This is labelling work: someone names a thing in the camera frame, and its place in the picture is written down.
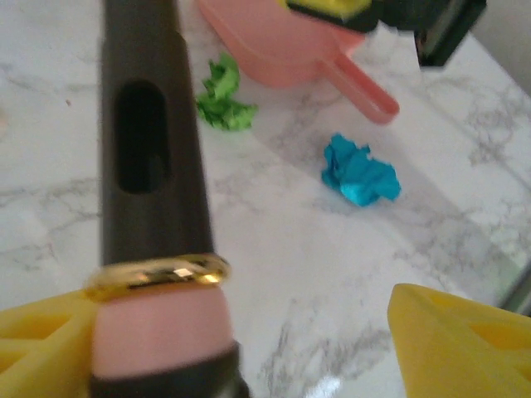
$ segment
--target gold band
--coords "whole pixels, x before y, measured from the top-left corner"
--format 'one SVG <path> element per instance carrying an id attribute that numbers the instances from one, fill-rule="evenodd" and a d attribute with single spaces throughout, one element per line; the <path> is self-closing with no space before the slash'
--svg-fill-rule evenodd
<path id="1" fill-rule="evenodd" d="M 217 255 L 182 255 L 106 267 L 89 279 L 85 293 L 96 302 L 175 289 L 190 283 L 217 285 L 230 274 L 230 265 Z"/>

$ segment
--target marble countertop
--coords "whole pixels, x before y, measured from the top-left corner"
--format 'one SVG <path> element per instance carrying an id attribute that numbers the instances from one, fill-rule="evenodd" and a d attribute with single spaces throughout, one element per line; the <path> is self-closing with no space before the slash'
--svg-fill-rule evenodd
<path id="1" fill-rule="evenodd" d="M 182 2 L 194 86 L 223 46 Z M 93 0 L 0 2 L 0 306 L 77 289 L 98 264 Z M 225 290 L 256 398 L 403 397 L 387 326 L 396 283 L 495 303 L 531 253 L 531 100 L 469 37 L 442 72 L 385 30 L 355 61 L 401 104 L 368 122 L 324 81 L 269 90 L 254 127 L 201 124 Z M 360 209 L 320 181 L 340 131 L 392 163 L 403 194 Z"/>

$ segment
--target blue crumpled paper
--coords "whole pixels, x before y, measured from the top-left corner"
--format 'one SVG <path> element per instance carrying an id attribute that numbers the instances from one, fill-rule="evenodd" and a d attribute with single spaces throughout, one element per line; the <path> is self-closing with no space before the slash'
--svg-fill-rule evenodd
<path id="1" fill-rule="evenodd" d="M 394 201 L 402 190 L 395 169 L 370 158 L 370 153 L 368 145 L 358 148 L 335 134 L 324 149 L 328 166 L 322 172 L 323 182 L 358 206 L 368 206 L 380 197 Z"/>

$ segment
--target scoop handle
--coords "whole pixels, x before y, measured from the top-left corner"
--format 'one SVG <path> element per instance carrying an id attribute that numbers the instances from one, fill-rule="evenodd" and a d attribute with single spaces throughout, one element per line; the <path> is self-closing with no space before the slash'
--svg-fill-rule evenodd
<path id="1" fill-rule="evenodd" d="M 345 54 L 323 67 L 327 79 L 374 123 L 388 124 L 397 116 L 398 102 Z"/>

